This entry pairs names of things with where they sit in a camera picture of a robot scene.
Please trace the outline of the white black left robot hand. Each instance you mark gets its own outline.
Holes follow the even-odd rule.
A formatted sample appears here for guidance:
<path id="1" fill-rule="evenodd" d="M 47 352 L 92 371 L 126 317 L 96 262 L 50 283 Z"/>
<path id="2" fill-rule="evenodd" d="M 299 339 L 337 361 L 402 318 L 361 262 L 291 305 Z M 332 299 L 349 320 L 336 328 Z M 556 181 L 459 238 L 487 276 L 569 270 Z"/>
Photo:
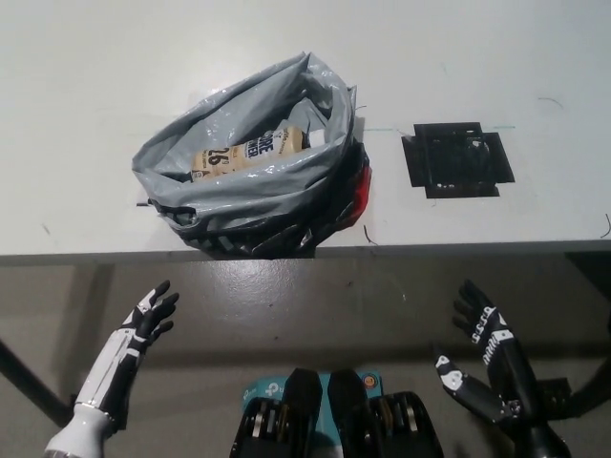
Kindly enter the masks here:
<path id="1" fill-rule="evenodd" d="M 171 282 L 149 291 L 114 330 L 99 352 L 76 403 L 100 410 L 117 421 L 128 410 L 137 371 L 148 348 L 174 323 L 178 293 L 170 294 Z"/>

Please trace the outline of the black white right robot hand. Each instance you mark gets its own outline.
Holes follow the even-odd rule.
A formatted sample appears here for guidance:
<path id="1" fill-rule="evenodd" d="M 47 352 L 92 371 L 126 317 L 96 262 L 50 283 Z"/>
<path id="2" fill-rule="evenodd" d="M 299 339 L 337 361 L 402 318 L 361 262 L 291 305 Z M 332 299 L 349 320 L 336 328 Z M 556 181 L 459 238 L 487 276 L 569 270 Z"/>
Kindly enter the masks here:
<path id="1" fill-rule="evenodd" d="M 501 427 L 544 419 L 535 373 L 499 308 L 472 281 L 459 287 L 453 324 L 479 350 L 489 383 L 460 369 L 439 346 L 435 369 L 445 391 L 479 418 Z"/>

